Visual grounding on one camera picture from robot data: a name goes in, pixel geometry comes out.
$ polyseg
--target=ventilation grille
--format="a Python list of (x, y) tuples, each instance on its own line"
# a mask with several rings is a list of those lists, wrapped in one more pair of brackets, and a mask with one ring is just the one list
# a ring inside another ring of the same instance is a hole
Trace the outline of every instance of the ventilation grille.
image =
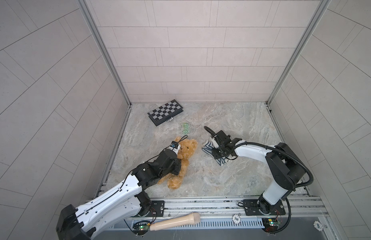
[(205, 218), (195, 225), (184, 225), (169, 229), (223, 229), (223, 228), (264, 228), (261, 218), (242, 218), (239, 224), (235, 224), (229, 218)]

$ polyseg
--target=black mounting plate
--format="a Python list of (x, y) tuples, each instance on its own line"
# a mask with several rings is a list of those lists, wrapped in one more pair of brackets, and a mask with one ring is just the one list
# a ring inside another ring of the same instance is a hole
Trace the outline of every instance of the black mounting plate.
[[(243, 200), (243, 204), (244, 205), (249, 205), (249, 206), (254, 206), (254, 207), (257, 207), (258, 204), (257, 204), (257, 201), (258, 199), (244, 199)], [(270, 215), (276, 215), (276, 210), (279, 211), (279, 214), (280, 215), (285, 215), (285, 210), (284, 210), (284, 206), (283, 206), (283, 203), (281, 200), (279, 200), (277, 203), (276, 203), (276, 206), (275, 206), (275, 213), (271, 213)], [(244, 211), (246, 212), (246, 216), (259, 216), (259, 215), (264, 215), (264, 216), (268, 216), (268, 215), (265, 215), (265, 214), (262, 214), (259, 209), (250, 209), (250, 208), (244, 208)]]
[[(151, 208), (154, 209), (154, 213), (156, 213), (156, 217), (163, 217), (164, 215), (164, 201), (152, 201)], [(139, 216), (135, 215), (134, 217), (152, 217), (151, 211), (148, 211), (148, 213), (145, 216)]]

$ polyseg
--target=black cable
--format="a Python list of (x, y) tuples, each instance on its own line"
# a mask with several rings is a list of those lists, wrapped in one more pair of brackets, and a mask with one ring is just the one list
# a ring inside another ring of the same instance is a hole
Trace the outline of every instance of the black cable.
[(123, 219), (125, 224), (127, 225), (127, 227), (131, 230), (131, 232), (135, 235), (134, 231), (132, 231), (132, 229), (129, 227), (129, 225), (127, 224), (127, 222), (125, 221), (125, 219)]
[(288, 201), (287, 198), (285, 198), (285, 201), (286, 201), (287, 206), (288, 206), (288, 218), (287, 218), (287, 222), (285, 222), (284, 225), (283, 225), (281, 228), (279, 228), (279, 229), (277, 229), (277, 230), (275, 230), (275, 231), (273, 231), (273, 232), (267, 232), (267, 233), (271, 233), (271, 234), (273, 234), (273, 233), (281, 232), (281, 231), (283, 231), (283, 230), (288, 226), (288, 224), (290, 223), (290, 220), (291, 220), (291, 206), (290, 206), (290, 203), (289, 203), (289, 201)]

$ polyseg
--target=folding chessboard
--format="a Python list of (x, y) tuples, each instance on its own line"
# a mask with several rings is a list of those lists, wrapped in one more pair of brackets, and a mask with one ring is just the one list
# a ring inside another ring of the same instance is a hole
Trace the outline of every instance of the folding chessboard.
[(159, 126), (173, 116), (183, 112), (183, 107), (174, 99), (171, 102), (161, 105), (160, 107), (148, 113), (148, 116), (155, 124)]

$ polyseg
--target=brown teddy bear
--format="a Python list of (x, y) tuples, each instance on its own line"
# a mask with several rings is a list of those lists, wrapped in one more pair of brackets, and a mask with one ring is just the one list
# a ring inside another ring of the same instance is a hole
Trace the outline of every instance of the brown teddy bear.
[(171, 173), (164, 176), (162, 179), (159, 180), (157, 184), (162, 184), (165, 180), (168, 179), (167, 186), (170, 189), (178, 189), (182, 183), (183, 178), (187, 173), (187, 167), (189, 165), (189, 158), (194, 154), (196, 147), (198, 146), (198, 142), (195, 139), (185, 139), (180, 143), (180, 150), (177, 153), (177, 158), (181, 160), (181, 168), (179, 175), (173, 175)]

